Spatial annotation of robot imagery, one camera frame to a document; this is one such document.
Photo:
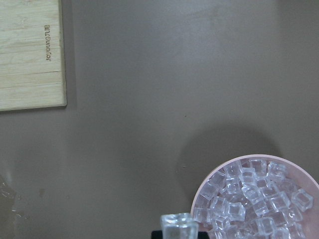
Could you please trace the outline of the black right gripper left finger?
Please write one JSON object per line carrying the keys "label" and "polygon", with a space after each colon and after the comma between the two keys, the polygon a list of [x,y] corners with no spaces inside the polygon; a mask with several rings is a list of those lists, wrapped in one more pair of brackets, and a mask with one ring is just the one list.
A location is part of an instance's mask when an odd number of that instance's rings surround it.
{"label": "black right gripper left finger", "polygon": [[151,239],[162,239],[162,231],[152,231]]}

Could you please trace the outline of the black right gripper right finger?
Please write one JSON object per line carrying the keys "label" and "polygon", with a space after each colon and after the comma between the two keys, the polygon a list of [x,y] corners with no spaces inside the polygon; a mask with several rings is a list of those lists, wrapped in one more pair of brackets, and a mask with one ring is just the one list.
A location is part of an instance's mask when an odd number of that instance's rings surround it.
{"label": "black right gripper right finger", "polygon": [[198,232],[198,239],[207,239],[207,232]]}

